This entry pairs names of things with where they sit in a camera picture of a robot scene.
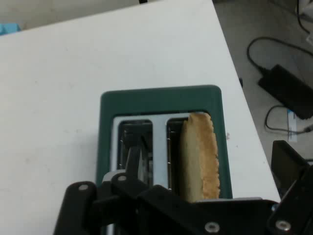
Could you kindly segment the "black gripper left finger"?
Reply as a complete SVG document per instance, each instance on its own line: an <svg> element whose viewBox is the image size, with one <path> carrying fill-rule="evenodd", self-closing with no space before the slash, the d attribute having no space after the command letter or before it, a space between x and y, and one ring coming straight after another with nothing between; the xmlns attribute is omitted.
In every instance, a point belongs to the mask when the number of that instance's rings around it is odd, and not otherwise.
<svg viewBox="0 0 313 235"><path fill-rule="evenodd" d="M96 182L74 183L66 189L56 222L56 235L99 235L126 213L130 202L112 191L112 178L125 172L152 184L152 137L122 136L98 145Z"/></svg>

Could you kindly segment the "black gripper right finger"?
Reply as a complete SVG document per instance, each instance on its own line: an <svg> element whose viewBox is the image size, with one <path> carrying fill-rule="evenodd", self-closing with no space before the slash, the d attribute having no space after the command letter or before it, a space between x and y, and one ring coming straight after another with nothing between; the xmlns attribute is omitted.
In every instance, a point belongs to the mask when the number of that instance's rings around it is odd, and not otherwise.
<svg viewBox="0 0 313 235"><path fill-rule="evenodd" d="M268 219L271 235L313 233L313 166L286 141L274 141L271 170L281 196Z"/></svg>

